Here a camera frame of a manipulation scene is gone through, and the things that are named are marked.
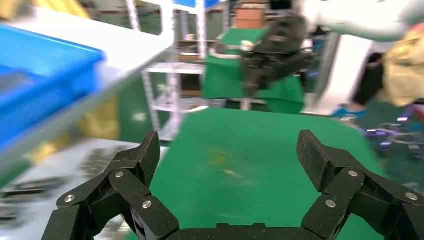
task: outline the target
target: blue shoe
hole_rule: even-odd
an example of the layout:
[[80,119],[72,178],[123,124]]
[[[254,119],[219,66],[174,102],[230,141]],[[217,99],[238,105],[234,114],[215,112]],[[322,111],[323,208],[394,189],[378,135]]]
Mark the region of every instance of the blue shoe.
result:
[[355,119],[361,119],[367,115],[367,110],[362,111],[349,111],[347,106],[342,105],[342,107],[335,111],[331,116],[333,118],[342,119],[345,117],[354,117]]

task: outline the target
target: black pants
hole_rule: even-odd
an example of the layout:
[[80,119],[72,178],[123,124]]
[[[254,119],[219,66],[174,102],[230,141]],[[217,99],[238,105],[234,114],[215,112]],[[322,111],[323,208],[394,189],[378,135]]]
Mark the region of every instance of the black pants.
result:
[[[382,57],[374,53],[368,63],[375,63]],[[358,89],[353,97],[353,102],[365,106],[383,88],[384,66],[379,63],[375,67],[367,67]]]

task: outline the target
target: metal screw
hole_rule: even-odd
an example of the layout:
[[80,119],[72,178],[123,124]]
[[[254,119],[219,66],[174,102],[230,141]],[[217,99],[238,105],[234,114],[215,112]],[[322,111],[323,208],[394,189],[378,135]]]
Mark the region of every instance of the metal screw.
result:
[[327,206],[329,206],[330,208],[335,208],[336,207],[336,203],[333,200],[327,200],[327,201],[325,201],[325,204]]
[[152,206],[151,201],[147,200],[147,201],[143,202],[143,208],[144,209],[148,209],[148,208],[150,208],[150,206]]
[[356,171],[349,171],[349,175],[352,177],[357,177],[358,173]]
[[417,197],[417,195],[415,195],[415,194],[413,194],[413,193],[410,193],[410,192],[408,192],[407,194],[405,194],[409,199],[411,199],[411,200],[418,200],[418,197]]
[[69,196],[65,197],[65,202],[66,202],[66,203],[70,203],[70,202],[72,202],[74,199],[75,199],[75,196],[74,196],[74,195],[69,195]]
[[115,177],[120,178],[120,177],[122,177],[123,175],[124,175],[124,173],[123,173],[123,172],[121,172],[121,171],[119,171],[119,172],[117,172],[117,173],[115,174]]

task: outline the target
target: green table cover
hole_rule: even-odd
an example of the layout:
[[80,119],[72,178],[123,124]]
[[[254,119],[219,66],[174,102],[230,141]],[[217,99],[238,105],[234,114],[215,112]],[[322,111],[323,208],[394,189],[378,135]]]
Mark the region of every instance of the green table cover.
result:
[[[256,43],[265,33],[265,29],[231,28],[222,38],[229,46],[239,46],[241,41]],[[206,99],[244,98],[242,90],[242,71],[240,61],[220,59],[213,56],[206,58],[206,72],[202,87]],[[290,76],[282,79],[270,89],[258,93],[269,109],[276,113],[298,114],[304,107],[303,89],[298,77]]]
[[[382,175],[357,131],[330,118],[208,108],[187,117],[150,190],[182,229],[213,228],[217,223],[299,227],[320,195],[297,159],[303,129],[325,145],[348,150]],[[337,238],[382,239],[355,215]]]

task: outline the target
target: cardboard box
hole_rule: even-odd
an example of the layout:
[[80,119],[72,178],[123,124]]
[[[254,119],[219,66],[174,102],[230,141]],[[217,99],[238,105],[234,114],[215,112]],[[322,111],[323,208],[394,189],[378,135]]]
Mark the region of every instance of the cardboard box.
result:
[[235,9],[235,27],[238,29],[261,29],[265,26],[265,12],[265,7],[237,7]]

